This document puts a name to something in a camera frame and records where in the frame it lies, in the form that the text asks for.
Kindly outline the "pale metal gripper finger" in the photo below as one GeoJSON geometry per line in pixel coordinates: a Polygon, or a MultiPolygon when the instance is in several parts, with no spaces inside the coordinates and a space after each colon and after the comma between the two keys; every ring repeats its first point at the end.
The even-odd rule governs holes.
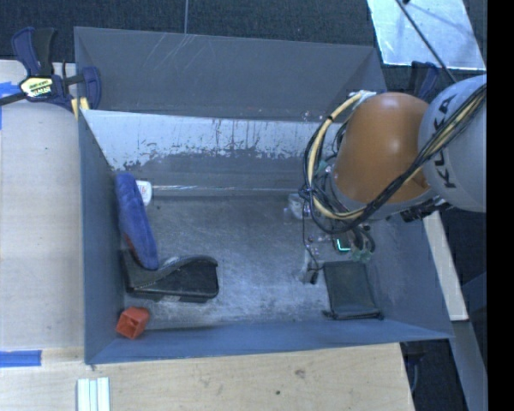
{"type": "Polygon", "coordinates": [[[293,219],[302,221],[305,218],[304,204],[304,199],[298,193],[289,194],[287,199],[288,215],[293,219]]]}
{"type": "Polygon", "coordinates": [[[323,269],[323,264],[318,262],[308,262],[302,267],[302,283],[303,284],[316,284],[323,269]]]}

